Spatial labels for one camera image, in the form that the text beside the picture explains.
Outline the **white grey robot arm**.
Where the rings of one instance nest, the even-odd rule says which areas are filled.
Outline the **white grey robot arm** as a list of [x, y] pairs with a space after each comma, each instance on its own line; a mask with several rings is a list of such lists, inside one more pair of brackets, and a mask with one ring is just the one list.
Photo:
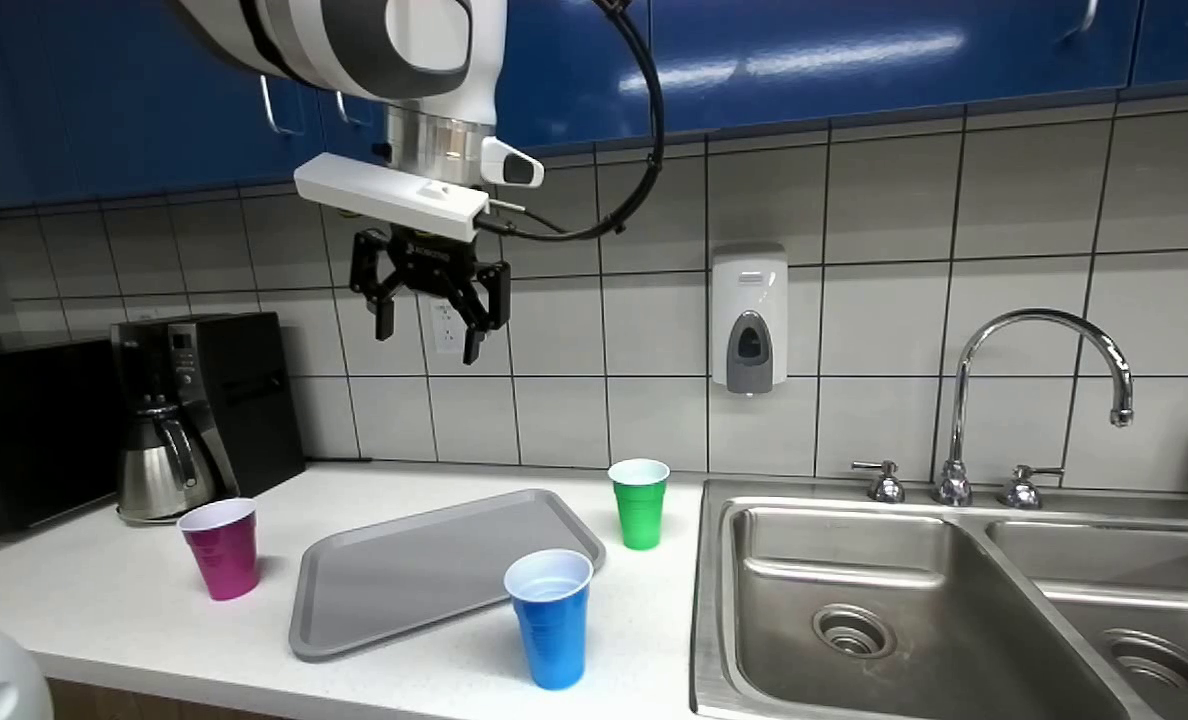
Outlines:
[[306, 199], [379, 219], [352, 240], [352, 289], [391, 337], [391, 292], [448, 299], [466, 362], [510, 320], [510, 263], [481, 263], [498, 188], [541, 188], [543, 165], [498, 135], [510, 0], [176, 0], [234, 64], [388, 108], [388, 160], [320, 153]]

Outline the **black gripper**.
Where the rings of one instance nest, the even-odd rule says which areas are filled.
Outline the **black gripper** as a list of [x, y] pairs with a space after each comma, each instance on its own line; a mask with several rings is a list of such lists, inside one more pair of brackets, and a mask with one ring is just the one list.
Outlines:
[[395, 332], [395, 289], [424, 297], [469, 297], [469, 326], [498, 332], [513, 318], [513, 267], [481, 263], [473, 243], [435, 240], [410, 230], [370, 230], [352, 237], [350, 289], [364, 292], [377, 318], [377, 340]]

